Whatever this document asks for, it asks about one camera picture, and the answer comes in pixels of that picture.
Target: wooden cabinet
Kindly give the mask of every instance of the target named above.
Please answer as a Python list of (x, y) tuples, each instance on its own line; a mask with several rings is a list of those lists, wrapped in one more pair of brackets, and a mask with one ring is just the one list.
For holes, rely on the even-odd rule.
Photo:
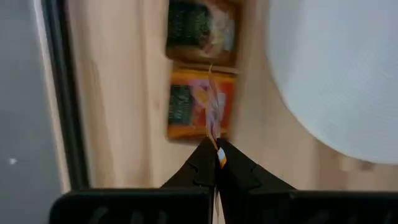
[[(167, 0), (69, 1), (76, 79), (95, 187), (157, 187), (195, 145), (166, 138)], [(242, 3), (231, 142), (298, 189), (397, 190), (394, 166), (341, 155), (284, 105), (266, 57), (266, 1)]]

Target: orange tea box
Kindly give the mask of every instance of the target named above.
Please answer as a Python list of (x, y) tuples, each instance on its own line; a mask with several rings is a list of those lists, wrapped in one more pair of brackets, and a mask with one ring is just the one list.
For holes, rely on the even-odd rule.
[[(208, 71), (175, 69), (172, 72), (167, 135), (171, 139), (206, 136), (206, 107), (209, 89)], [(234, 97), (235, 77), (213, 72), (220, 110), (220, 128), (228, 136)]]

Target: small white dot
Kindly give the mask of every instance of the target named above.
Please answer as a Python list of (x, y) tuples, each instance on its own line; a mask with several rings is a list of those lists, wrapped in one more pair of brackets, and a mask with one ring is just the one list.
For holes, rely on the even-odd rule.
[(17, 159), (16, 158), (10, 158), (9, 159), (9, 163), (10, 163), (10, 165), (14, 165), (14, 164), (17, 163)]

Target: tea bag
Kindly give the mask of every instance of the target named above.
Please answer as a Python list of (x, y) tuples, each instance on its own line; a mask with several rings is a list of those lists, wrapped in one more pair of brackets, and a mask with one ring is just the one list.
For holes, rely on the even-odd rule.
[(208, 76), (209, 86), (207, 89), (208, 104), (206, 107), (206, 129), (208, 137), (212, 141), (215, 149), (217, 150), (220, 167), (223, 168), (226, 164), (226, 156), (224, 150), (217, 146), (217, 139), (221, 137), (221, 110), (215, 78), (211, 72), (212, 66), (213, 65), (211, 65), (209, 68)]

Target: gray wall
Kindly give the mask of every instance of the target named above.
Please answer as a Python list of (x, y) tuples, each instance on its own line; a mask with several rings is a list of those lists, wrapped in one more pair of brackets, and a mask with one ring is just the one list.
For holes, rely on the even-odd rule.
[(60, 195), (39, 50), (33, 1), (0, 0), (0, 223), (46, 223)]

